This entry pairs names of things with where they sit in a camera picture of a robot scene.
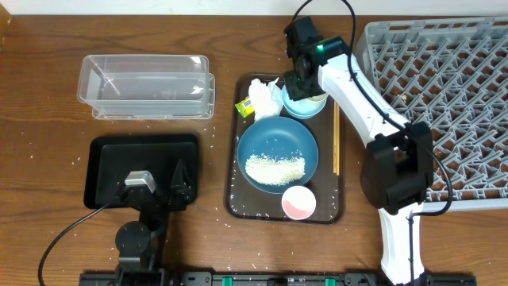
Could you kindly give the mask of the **wooden chopstick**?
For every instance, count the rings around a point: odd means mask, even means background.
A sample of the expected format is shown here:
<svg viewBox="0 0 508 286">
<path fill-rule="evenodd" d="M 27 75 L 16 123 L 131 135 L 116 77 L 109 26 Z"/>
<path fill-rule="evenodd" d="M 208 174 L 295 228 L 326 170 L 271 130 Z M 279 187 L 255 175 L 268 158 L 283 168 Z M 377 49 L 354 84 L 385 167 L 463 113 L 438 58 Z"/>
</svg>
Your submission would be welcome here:
<svg viewBox="0 0 508 286">
<path fill-rule="evenodd" d="M 337 103 L 333 104 L 333 172 L 337 176 L 339 176 L 340 167 L 339 165 L 339 155 L 340 152 L 337 150 L 338 146 L 338 135 L 340 132 L 337 131 L 337 128 L 340 127 L 340 123 L 337 122 Z"/>
<path fill-rule="evenodd" d="M 340 123 L 340 107 L 337 104 L 337 122 Z M 338 135 L 338 146 L 337 150 L 340 152 L 340 134 Z"/>
</svg>

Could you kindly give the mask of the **cream plastic cup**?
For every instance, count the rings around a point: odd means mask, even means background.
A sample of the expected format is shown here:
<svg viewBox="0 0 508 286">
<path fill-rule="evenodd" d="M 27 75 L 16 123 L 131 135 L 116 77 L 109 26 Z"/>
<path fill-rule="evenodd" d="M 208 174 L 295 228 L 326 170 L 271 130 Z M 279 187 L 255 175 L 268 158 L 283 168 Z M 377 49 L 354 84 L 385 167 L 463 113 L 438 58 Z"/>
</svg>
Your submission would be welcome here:
<svg viewBox="0 0 508 286">
<path fill-rule="evenodd" d="M 327 93 L 324 93 L 324 94 L 321 94 L 321 95 L 316 95 L 316 96 L 313 96 L 313 97 L 309 97 L 308 100 L 310 100 L 311 102 L 323 102 L 327 99 L 328 97 L 328 94 Z"/>
</svg>

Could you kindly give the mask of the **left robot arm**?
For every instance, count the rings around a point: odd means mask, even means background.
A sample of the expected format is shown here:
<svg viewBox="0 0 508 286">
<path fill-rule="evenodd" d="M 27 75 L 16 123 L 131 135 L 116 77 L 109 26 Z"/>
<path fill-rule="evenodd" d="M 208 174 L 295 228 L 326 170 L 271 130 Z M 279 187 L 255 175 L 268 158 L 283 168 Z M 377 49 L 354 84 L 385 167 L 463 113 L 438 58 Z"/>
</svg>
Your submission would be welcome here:
<svg viewBox="0 0 508 286">
<path fill-rule="evenodd" d="M 179 159 L 169 185 L 161 187 L 148 170 L 131 171 L 117 192 L 119 202 L 139 212 L 116 234 L 116 285 L 175 285 L 179 278 L 162 266 L 169 214 L 184 211 L 196 195 L 187 164 Z"/>
</svg>

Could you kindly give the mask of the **white napkin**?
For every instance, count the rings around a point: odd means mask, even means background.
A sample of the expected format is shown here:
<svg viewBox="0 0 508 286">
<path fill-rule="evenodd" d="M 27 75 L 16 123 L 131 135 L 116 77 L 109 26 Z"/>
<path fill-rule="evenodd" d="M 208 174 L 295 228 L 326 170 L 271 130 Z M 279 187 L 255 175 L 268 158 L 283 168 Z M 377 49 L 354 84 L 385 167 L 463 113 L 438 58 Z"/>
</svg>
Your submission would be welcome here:
<svg viewBox="0 0 508 286">
<path fill-rule="evenodd" d="M 280 116 L 283 108 L 282 89 L 277 85 L 279 78 L 262 83 L 260 79 L 253 79 L 248 88 L 248 97 L 254 108 L 257 122 L 264 118 Z"/>
</svg>

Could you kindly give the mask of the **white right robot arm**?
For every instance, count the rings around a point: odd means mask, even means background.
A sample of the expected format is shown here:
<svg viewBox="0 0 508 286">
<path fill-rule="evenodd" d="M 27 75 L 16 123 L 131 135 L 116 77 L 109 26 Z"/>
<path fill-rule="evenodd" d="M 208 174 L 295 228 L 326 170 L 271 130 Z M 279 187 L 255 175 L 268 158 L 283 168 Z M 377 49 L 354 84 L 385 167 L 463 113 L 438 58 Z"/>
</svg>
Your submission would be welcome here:
<svg viewBox="0 0 508 286">
<path fill-rule="evenodd" d="M 432 134 L 391 107 L 366 78 L 341 37 L 324 38 L 310 17 L 284 29 L 293 69 L 284 78 L 291 99 L 327 94 L 355 127 L 365 147 L 360 180 L 378 210 L 383 238 L 381 269 L 390 285 L 424 285 L 418 213 L 433 182 L 425 151 Z"/>
</svg>

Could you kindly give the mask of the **light blue bowl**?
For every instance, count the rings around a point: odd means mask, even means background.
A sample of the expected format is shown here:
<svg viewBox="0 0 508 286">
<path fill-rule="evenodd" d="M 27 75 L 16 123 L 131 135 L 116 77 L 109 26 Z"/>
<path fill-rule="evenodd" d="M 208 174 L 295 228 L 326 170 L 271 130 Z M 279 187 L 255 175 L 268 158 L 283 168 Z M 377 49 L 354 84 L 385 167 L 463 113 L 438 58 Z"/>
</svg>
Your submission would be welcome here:
<svg viewBox="0 0 508 286">
<path fill-rule="evenodd" d="M 323 102 L 311 102 L 306 99 L 298 101 L 291 100 L 287 92 L 287 87 L 282 89 L 283 105 L 287 112 L 294 118 L 309 119 L 318 114 L 325 106 L 326 100 Z"/>
</svg>

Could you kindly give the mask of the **yellow green wrapper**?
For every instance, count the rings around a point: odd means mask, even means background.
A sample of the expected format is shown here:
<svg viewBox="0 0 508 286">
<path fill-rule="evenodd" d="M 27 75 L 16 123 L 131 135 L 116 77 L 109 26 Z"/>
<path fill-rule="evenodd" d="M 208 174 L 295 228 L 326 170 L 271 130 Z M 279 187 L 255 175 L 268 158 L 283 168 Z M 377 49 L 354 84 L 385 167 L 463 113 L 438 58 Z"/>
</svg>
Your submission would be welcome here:
<svg viewBox="0 0 508 286">
<path fill-rule="evenodd" d="M 235 107 L 243 118 L 246 118 L 255 112 L 255 109 L 249 97 L 243 99 L 239 103 L 236 103 Z"/>
</svg>

